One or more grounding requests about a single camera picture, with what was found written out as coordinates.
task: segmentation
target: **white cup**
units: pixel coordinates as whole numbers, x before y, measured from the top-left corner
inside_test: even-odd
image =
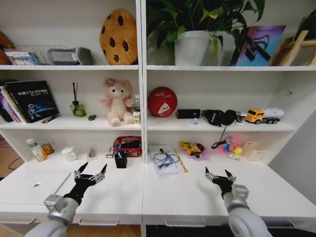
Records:
[[[75,146],[66,147],[61,151],[61,154],[63,154],[65,161],[68,162],[78,159],[78,154],[75,152]]]

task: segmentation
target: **green glass bottle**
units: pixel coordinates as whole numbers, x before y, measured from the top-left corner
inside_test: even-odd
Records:
[[[84,105],[80,105],[78,100],[73,101],[73,104],[70,105],[70,109],[73,112],[74,116],[83,117],[87,115],[84,109]]]

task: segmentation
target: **toy truck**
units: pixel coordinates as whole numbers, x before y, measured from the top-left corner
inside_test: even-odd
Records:
[[[246,121],[259,124],[262,122],[271,124],[280,121],[280,118],[284,115],[283,110],[273,109],[250,109],[247,113]]]

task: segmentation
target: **desk surface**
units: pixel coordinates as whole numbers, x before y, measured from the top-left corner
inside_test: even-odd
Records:
[[[45,161],[38,162],[34,159],[23,164],[0,182],[0,190],[1,185],[4,185],[11,180],[19,179],[21,177],[20,174],[25,173],[26,170],[28,172],[32,170],[69,171],[71,174],[56,193],[63,196],[75,185],[73,171],[78,170],[78,168],[85,162],[85,155],[80,156],[78,160],[66,162],[55,152],[55,154],[49,156]],[[108,166],[105,179],[97,185],[87,189],[82,199],[82,203],[77,209],[77,214],[106,213],[141,215],[144,178],[142,157],[128,158],[127,168],[117,169],[114,159],[106,159],[104,154],[97,155],[96,158],[92,158],[83,173],[99,173],[106,163]],[[47,209],[43,204],[0,204],[0,212],[47,213]]]
[[[262,217],[316,217],[316,206],[261,162],[214,151],[201,160],[180,156],[188,173],[160,179],[154,164],[146,165],[143,215],[227,216],[219,187],[204,177],[207,166],[216,175],[225,176],[227,169],[236,176],[249,189],[250,209]]]

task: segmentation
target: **shelf board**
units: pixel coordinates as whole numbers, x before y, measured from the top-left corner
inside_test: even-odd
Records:
[[[237,125],[233,123],[227,126],[226,131],[240,131],[240,132],[287,132],[294,131],[295,129],[284,123],[278,122],[277,124],[252,124],[246,121],[244,125]],[[198,124],[191,124],[191,119],[177,119],[175,115],[165,118],[157,118],[152,115],[148,116],[147,123],[148,130],[159,131],[223,131],[224,126],[217,127],[210,125],[205,118],[200,117]]]
[[[210,152],[206,158],[193,159],[179,150],[178,152],[188,173],[160,179],[156,175],[154,164],[150,162],[146,165],[144,216],[200,216],[205,221],[211,217],[227,216],[221,191],[205,178],[205,167],[215,175],[226,176],[226,169],[236,176],[236,183],[249,189],[248,205],[259,216],[316,216],[315,205],[259,161],[248,161],[245,158],[235,161],[216,151]]]
[[[147,70],[160,71],[216,71],[216,72],[291,72],[316,71],[316,66],[273,66],[273,67],[222,67],[222,66],[165,66],[147,65]]]
[[[101,71],[101,70],[138,70],[138,65],[0,65],[0,70],[31,70],[31,71]]]
[[[47,129],[47,130],[141,130],[138,124],[124,124],[111,127],[105,116],[98,116],[95,120],[89,121],[88,116],[75,117],[71,114],[64,114],[48,123],[40,121],[34,123],[8,122],[0,125],[0,129]]]
[[[96,157],[89,158],[89,164],[84,170],[84,174],[97,174],[107,163],[105,179],[97,185],[89,188],[82,200],[81,205],[76,210],[74,222],[77,223],[82,214],[115,214],[115,215],[137,215],[142,213],[143,178],[144,166],[142,156],[127,158],[127,168],[117,169],[115,159],[105,158],[107,152],[97,151]],[[12,174],[1,181],[1,185],[10,183],[11,180],[25,177],[24,173],[33,170],[41,171],[68,171],[71,172],[66,181],[57,191],[57,195],[65,195],[74,187],[73,171],[87,162],[87,153],[79,153],[79,158],[72,162],[63,159],[59,149],[48,156],[48,159],[38,162],[35,158],[24,163]],[[30,200],[24,200],[26,204],[4,204],[0,203],[0,213],[2,212],[30,212],[43,213],[47,215],[47,208],[44,205],[27,204]]]

